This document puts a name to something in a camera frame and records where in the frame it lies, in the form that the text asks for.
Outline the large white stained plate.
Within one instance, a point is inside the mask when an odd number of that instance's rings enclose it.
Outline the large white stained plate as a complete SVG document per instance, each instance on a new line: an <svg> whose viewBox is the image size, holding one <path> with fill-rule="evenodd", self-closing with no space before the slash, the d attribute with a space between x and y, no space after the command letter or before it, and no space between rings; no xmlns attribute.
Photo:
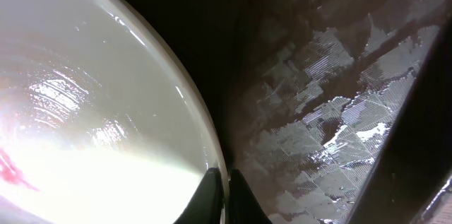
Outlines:
<svg viewBox="0 0 452 224"><path fill-rule="evenodd" d="M1 0L1 222L174 223L218 168L212 119L122 0Z"/></svg>

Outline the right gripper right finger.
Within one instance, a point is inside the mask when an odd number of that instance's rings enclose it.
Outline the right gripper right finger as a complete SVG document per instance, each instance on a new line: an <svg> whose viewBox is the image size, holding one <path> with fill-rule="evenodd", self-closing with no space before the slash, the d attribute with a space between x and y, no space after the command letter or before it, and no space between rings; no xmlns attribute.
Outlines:
<svg viewBox="0 0 452 224"><path fill-rule="evenodd" d="M231 224L272 224L239 170L231 171L229 187L228 216Z"/></svg>

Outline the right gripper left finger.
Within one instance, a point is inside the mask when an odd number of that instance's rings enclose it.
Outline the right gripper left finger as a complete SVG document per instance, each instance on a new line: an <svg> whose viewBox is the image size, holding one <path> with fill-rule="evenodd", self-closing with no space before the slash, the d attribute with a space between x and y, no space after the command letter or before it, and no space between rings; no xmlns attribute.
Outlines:
<svg viewBox="0 0 452 224"><path fill-rule="evenodd" d="M220 224L222 208L222 178L219 169L212 167L174 224Z"/></svg>

